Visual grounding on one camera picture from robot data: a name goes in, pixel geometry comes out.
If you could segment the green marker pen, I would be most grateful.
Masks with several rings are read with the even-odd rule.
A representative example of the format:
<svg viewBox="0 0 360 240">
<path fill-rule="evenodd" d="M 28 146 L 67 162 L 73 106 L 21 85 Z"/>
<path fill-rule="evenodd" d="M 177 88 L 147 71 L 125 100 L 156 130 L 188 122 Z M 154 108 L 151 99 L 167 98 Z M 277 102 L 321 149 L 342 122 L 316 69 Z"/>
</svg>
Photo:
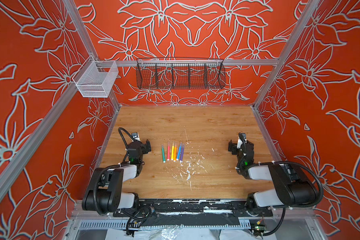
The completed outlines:
<svg viewBox="0 0 360 240">
<path fill-rule="evenodd" d="M 162 162 L 166 162 L 166 150 L 163 144 L 161 144 Z"/>
</svg>

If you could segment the pink marker pen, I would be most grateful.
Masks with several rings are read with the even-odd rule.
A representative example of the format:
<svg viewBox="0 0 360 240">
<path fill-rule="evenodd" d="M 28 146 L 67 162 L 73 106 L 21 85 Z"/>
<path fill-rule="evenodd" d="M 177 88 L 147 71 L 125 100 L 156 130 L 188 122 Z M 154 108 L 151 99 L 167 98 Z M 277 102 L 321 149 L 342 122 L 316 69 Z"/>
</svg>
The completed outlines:
<svg viewBox="0 0 360 240">
<path fill-rule="evenodd" d="M 168 142 L 167 144 L 167 161 L 170 161 L 171 159 L 171 143 Z"/>
</svg>

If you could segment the yellow marker pen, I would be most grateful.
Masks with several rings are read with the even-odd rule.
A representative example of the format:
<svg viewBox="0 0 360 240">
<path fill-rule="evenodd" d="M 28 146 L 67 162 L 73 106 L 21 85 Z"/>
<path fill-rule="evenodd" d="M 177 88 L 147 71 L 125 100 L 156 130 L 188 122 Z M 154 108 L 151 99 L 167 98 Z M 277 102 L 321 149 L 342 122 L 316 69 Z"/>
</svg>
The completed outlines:
<svg viewBox="0 0 360 240">
<path fill-rule="evenodd" d="M 172 142 L 172 147 L 171 147 L 171 161 L 174 161 L 174 152 L 175 152 L 175 142 Z"/>
</svg>

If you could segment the orange marker pen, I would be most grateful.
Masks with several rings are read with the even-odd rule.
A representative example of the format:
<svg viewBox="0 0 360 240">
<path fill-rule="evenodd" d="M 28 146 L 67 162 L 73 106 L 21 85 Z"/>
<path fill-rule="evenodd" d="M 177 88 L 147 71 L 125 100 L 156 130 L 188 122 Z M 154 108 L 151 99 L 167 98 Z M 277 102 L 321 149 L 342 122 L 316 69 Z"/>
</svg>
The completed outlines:
<svg viewBox="0 0 360 240">
<path fill-rule="evenodd" d="M 178 144 L 177 144 L 177 142 L 174 142 L 174 147 L 173 147 L 173 161 L 174 162 L 177 160 L 177 153 L 178 153 Z"/>
</svg>

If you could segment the blue marker pen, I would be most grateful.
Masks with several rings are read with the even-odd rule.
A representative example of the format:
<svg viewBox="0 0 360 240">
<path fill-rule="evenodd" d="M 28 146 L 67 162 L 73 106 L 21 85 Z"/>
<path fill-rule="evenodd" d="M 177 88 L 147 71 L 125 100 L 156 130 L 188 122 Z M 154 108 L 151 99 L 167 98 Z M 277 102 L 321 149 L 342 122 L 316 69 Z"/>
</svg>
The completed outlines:
<svg viewBox="0 0 360 240">
<path fill-rule="evenodd" d="M 177 157 L 176 157 L 176 161 L 179 161 L 180 160 L 180 157 L 181 157 L 181 152 L 182 152 L 182 142 L 179 143 L 179 147 L 178 147 L 178 151 L 177 151 Z"/>
</svg>

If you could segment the purple marker pen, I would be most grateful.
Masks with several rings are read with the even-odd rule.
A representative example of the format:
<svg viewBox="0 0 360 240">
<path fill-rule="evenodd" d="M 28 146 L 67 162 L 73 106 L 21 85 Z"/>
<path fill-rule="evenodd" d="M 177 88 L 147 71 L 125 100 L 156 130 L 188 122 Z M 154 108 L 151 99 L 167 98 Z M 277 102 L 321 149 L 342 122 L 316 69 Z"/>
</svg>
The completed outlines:
<svg viewBox="0 0 360 240">
<path fill-rule="evenodd" d="M 184 150 L 185 150 L 185 144 L 182 144 L 182 146 L 181 146 L 181 154 L 180 154 L 180 162 L 183 161 Z"/>
</svg>

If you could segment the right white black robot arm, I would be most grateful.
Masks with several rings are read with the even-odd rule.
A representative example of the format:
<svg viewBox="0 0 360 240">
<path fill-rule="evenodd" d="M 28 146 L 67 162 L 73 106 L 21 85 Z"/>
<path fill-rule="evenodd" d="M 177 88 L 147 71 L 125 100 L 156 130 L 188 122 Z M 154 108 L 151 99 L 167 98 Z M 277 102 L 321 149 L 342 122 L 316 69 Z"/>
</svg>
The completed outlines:
<svg viewBox="0 0 360 240">
<path fill-rule="evenodd" d="M 247 180 L 271 181 L 273 188 L 248 194 L 245 209 L 257 216 L 268 207 L 310 208 L 321 202 L 324 187 L 319 177 L 308 167 L 289 161 L 255 163 L 254 144 L 245 133 L 238 141 L 229 141 L 228 151 L 237 157 L 237 173 Z"/>
</svg>

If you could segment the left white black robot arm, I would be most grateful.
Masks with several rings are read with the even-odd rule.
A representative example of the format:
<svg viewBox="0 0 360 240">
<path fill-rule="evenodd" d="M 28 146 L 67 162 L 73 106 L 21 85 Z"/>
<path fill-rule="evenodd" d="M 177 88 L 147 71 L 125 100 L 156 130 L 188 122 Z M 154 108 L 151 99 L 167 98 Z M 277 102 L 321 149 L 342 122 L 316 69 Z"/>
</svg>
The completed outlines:
<svg viewBox="0 0 360 240">
<path fill-rule="evenodd" d="M 131 134 L 121 127 L 118 132 L 126 154 L 120 163 L 94 170 L 82 199 L 84 211 L 104 216 L 124 210 L 130 213 L 140 208 L 138 194 L 123 192 L 123 183 L 141 174 L 145 164 L 143 158 L 152 151 L 151 144 L 148 140 L 141 142 L 138 133 Z"/>
</svg>

